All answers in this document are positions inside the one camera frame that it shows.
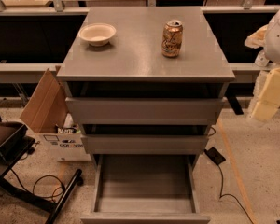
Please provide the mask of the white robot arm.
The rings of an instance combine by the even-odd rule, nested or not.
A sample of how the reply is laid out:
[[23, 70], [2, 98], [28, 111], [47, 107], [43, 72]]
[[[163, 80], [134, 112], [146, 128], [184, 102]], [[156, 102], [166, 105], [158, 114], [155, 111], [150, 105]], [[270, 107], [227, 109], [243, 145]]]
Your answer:
[[263, 47], [265, 58], [278, 64], [266, 74], [261, 91], [254, 95], [250, 105], [248, 118], [254, 122], [266, 122], [280, 107], [280, 9], [267, 25], [245, 40], [245, 45], [253, 49]]

